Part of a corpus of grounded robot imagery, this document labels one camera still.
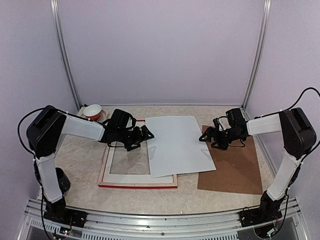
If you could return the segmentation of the cat and books photo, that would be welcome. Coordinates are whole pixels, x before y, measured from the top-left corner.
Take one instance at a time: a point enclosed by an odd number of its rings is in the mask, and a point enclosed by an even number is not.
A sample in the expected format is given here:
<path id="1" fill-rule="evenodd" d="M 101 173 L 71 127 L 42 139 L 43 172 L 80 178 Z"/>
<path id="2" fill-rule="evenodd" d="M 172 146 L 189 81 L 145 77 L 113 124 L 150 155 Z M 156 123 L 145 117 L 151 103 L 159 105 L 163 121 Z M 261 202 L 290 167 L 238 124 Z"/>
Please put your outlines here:
<path id="1" fill-rule="evenodd" d="M 185 116 L 148 117 L 145 125 L 154 135 L 147 141 L 152 178 L 215 171 L 216 166 L 196 118 Z"/>

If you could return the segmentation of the white photo mat board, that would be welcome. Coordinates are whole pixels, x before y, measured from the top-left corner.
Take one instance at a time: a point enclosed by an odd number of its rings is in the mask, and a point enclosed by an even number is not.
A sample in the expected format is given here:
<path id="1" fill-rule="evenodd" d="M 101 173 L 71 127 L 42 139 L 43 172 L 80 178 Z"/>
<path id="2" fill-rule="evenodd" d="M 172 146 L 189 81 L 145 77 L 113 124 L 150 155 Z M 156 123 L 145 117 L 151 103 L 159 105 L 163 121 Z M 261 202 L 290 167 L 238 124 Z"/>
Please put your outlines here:
<path id="1" fill-rule="evenodd" d="M 159 186 L 177 186 L 177 175 L 162 176 L 152 178 L 147 174 L 112 174 L 111 166 L 114 158 L 114 153 L 119 148 L 108 147 L 104 155 L 104 171 L 100 174 L 99 182 L 103 184 L 132 184 L 132 185 L 159 185 Z"/>

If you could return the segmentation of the wooden red picture frame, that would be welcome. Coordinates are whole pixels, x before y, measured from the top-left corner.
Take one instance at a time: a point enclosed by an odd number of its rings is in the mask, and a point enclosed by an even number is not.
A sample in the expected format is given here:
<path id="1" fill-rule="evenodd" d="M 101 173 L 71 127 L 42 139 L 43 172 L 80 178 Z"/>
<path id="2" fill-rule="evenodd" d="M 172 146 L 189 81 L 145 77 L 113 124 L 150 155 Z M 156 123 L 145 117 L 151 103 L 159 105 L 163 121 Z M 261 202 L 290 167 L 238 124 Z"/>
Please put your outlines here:
<path id="1" fill-rule="evenodd" d="M 118 148 L 114 152 L 112 164 L 111 164 L 111 174 L 120 174 L 120 175 L 151 175 L 150 165 L 149 165 L 149 153 L 148 153 L 148 145 L 147 142 L 144 141 L 141 143 L 141 147 L 127 151 L 124 147 L 122 147 L 122 143 L 116 142 L 116 147 L 106 147 L 104 151 L 104 156 L 102 160 L 101 170 L 98 177 L 97 185 L 100 188 L 112 188 L 112 189 L 176 189 L 177 185 L 156 185 L 156 184 L 147 184 L 147 185 L 133 185 L 133 184 L 119 184 L 119 183 L 101 183 L 100 182 L 100 174 L 105 170 L 105 152 L 108 148 Z"/>

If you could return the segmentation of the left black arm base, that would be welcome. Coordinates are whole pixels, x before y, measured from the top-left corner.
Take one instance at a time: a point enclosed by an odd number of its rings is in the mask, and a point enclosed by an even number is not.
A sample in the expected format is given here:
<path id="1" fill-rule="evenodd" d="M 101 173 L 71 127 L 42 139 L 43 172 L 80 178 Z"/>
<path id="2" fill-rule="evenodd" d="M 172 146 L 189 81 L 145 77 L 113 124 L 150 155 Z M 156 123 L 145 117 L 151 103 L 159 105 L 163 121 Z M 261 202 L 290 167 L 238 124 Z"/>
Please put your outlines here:
<path id="1" fill-rule="evenodd" d="M 84 228 L 88 213 L 82 210 L 67 208 L 64 197 L 54 203 L 44 198 L 44 202 L 44 218 L 46 220 L 71 227 Z"/>

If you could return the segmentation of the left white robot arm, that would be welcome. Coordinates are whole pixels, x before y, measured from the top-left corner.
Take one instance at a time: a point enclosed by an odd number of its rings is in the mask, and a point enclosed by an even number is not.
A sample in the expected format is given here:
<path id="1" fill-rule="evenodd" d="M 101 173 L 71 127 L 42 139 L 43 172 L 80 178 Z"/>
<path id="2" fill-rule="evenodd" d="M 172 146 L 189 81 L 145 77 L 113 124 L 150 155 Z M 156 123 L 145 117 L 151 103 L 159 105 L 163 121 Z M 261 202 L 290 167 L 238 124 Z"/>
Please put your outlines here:
<path id="1" fill-rule="evenodd" d="M 129 152 L 155 136 L 145 126 L 137 126 L 137 120 L 128 112 L 115 109 L 103 122 L 69 114 L 54 106 L 38 109 L 39 115 L 26 130 L 26 136 L 37 166 L 43 195 L 50 203 L 63 198 L 55 167 L 56 150 L 62 135 L 90 139 L 113 147 L 121 143 Z"/>

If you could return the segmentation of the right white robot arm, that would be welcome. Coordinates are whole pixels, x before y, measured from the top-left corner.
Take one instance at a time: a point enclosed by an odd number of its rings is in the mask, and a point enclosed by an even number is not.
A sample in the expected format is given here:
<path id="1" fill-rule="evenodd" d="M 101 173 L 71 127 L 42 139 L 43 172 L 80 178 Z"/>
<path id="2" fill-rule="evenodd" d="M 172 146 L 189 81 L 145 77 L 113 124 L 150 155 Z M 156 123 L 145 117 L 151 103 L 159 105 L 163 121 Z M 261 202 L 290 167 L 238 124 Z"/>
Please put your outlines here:
<path id="1" fill-rule="evenodd" d="M 300 107 L 286 109 L 246 120 L 240 108 L 225 113 L 229 127 L 221 128 L 219 118 L 213 119 L 214 126 L 208 127 L 199 141 L 211 144 L 212 148 L 227 150 L 233 141 L 245 141 L 248 137 L 281 133 L 284 155 L 280 167 L 266 194 L 272 201 L 285 196 L 295 181 L 303 158 L 311 153 L 316 144 L 316 132 Z"/>

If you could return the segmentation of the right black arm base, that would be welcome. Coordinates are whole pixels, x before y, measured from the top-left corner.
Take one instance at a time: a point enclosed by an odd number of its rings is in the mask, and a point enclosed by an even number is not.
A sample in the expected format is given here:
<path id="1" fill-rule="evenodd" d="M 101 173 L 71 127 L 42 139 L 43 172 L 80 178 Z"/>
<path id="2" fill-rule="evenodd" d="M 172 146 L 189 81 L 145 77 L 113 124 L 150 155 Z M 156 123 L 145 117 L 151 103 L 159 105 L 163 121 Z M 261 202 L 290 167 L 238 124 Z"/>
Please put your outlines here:
<path id="1" fill-rule="evenodd" d="M 249 227 L 266 222 L 280 219 L 283 215 L 280 206 L 285 197 L 278 200 L 272 200 L 267 191 L 260 198 L 260 205 L 257 208 L 243 209 L 239 212 L 240 223 L 242 227 Z"/>

